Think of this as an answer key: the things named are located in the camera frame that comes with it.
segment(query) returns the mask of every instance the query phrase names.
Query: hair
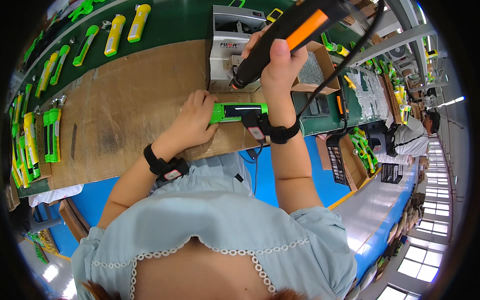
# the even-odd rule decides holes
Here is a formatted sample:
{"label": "hair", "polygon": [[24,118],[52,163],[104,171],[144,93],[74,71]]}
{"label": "hair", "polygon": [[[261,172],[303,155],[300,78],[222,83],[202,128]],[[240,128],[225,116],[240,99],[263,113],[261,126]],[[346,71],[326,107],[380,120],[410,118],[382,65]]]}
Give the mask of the hair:
{"label": "hair", "polygon": [[[87,280],[87,282],[82,282],[82,285],[92,293],[95,300],[121,300],[118,292],[115,292],[112,296],[98,283]],[[307,296],[292,289],[285,288],[265,300],[307,300]]]}
{"label": "hair", "polygon": [[430,120],[432,120],[430,133],[437,133],[440,128],[440,114],[436,111],[431,111],[428,113],[428,116],[430,117]]}

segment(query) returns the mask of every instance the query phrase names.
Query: man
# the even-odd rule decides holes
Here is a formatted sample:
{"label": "man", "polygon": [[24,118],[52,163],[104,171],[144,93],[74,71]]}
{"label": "man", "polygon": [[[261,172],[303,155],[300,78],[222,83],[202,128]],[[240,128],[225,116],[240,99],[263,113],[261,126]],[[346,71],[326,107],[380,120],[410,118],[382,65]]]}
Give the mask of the man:
{"label": "man", "polygon": [[385,134],[386,147],[373,148],[379,162],[391,164],[413,163],[414,157],[427,152],[428,136],[438,132],[440,114],[429,112],[423,122],[410,118],[407,125],[389,129]]}

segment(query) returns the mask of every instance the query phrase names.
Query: woman's left hand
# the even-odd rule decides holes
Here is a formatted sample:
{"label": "woman's left hand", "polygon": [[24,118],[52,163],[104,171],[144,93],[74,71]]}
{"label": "woman's left hand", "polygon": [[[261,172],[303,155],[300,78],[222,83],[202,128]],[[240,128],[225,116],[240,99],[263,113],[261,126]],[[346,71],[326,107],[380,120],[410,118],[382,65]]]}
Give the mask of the woman's left hand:
{"label": "woman's left hand", "polygon": [[158,144],[169,143],[181,152],[208,142],[218,128],[218,124],[208,126],[214,102],[218,102],[217,97],[205,90],[191,93],[172,126],[154,143],[161,140]]}

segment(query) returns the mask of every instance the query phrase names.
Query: light blue blouse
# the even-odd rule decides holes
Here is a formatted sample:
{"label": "light blue blouse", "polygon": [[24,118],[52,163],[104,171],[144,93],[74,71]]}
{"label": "light blue blouse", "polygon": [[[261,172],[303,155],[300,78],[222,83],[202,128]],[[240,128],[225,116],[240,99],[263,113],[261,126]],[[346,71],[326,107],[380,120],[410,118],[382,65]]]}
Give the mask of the light blue blouse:
{"label": "light blue blouse", "polygon": [[[288,215],[251,197],[249,180],[208,170],[193,165],[189,175],[157,189],[107,229],[92,227],[72,256],[78,298],[93,299],[81,285],[91,280],[134,299],[137,260],[174,255],[193,236],[213,251],[251,256],[271,292],[291,288],[311,299],[345,297],[357,263],[340,215],[324,207]],[[239,174],[250,179],[244,171]]]}

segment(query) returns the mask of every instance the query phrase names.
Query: woman's right hand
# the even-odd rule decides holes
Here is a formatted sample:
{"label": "woman's right hand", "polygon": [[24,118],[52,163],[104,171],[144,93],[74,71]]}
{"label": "woman's right hand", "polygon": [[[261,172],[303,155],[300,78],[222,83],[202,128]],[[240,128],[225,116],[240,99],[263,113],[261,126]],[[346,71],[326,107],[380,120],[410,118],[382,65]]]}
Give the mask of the woman's right hand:
{"label": "woman's right hand", "polygon": [[[249,56],[257,41],[263,36],[269,26],[254,33],[245,45],[242,57]],[[270,63],[264,68],[260,83],[268,105],[269,121],[272,126],[290,128],[295,124],[296,113],[290,97],[290,90],[295,78],[307,61],[306,47],[290,54],[287,41],[276,39],[270,48]]]}

